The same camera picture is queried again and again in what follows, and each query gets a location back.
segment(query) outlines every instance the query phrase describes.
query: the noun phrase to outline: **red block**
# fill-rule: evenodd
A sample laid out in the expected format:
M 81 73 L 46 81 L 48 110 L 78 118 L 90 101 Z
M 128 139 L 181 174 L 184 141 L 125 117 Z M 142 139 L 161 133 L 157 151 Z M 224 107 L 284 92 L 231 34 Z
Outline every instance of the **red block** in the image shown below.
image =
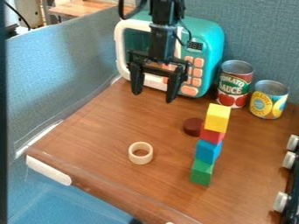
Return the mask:
M 219 144 L 225 137 L 225 133 L 220 133 L 213 130 L 205 129 L 205 123 L 203 122 L 201 125 L 201 131 L 200 131 L 200 139 L 205 140 L 206 142 L 209 142 L 210 144 Z

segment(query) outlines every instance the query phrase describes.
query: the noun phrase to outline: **toy microwave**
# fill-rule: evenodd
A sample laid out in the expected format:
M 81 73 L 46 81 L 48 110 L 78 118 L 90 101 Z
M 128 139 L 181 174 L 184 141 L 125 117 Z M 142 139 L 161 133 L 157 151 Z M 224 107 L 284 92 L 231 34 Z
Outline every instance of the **toy microwave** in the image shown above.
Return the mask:
M 142 11 L 133 19 L 122 20 L 115 27 L 117 69 L 127 80 L 128 50 L 147 52 L 150 48 L 151 17 L 148 14 L 147 11 Z M 199 98 L 212 85 L 214 75 L 218 71 L 222 60 L 224 32 L 218 24 L 200 18 L 186 17 L 184 23 L 192 33 L 192 42 L 183 47 L 177 41 L 175 56 L 189 60 L 192 68 L 189 71 L 189 79 L 182 84 L 179 94 Z M 187 43 L 189 35 L 183 27 L 178 27 L 177 35 Z M 174 65 L 161 67 L 175 70 Z M 167 79 L 146 73 L 144 86 L 166 91 Z

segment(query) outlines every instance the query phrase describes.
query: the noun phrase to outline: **block tower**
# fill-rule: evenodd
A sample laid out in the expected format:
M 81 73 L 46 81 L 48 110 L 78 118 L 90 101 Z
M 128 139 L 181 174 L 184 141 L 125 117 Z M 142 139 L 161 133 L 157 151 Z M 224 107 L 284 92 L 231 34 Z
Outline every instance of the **block tower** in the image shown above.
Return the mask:
M 191 168 L 191 182 L 210 186 L 212 171 L 222 150 L 222 141 L 231 113 L 231 108 L 211 103 L 201 126 L 199 141 Z

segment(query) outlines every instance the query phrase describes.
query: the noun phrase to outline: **wooden tabletop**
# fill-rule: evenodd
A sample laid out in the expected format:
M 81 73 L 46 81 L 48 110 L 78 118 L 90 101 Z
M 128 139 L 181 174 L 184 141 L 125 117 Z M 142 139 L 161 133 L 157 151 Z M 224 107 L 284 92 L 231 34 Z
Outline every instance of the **wooden tabletop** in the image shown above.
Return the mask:
M 182 131 L 185 119 L 205 118 L 211 96 L 178 97 L 145 88 L 135 96 L 121 79 L 27 154 L 71 176 L 73 185 L 148 223 L 279 223 L 272 211 L 289 172 L 281 168 L 290 134 L 298 133 L 299 108 L 289 104 L 278 120 L 234 109 L 212 186 L 190 182 L 198 138 Z M 132 164 L 128 147 L 154 147 L 147 165 Z
M 49 12 L 63 16 L 83 17 L 85 15 L 95 13 L 96 11 L 104 11 L 106 9 L 115 7 L 116 5 L 116 3 L 78 0 L 52 7 L 51 9 L 49 9 Z M 132 10 L 132 7 L 124 7 L 125 14 Z

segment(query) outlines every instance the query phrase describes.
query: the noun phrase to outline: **tomato sauce can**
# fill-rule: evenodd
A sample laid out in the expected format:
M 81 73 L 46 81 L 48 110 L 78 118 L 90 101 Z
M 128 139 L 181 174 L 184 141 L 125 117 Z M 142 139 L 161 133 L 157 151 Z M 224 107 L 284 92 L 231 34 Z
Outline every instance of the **tomato sauce can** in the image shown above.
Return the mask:
M 260 118 L 277 119 L 286 107 L 288 96 L 289 88 L 280 82 L 260 80 L 254 86 L 250 112 Z
M 233 109 L 244 107 L 253 76 L 253 67 L 245 61 L 224 62 L 219 77 L 217 102 Z

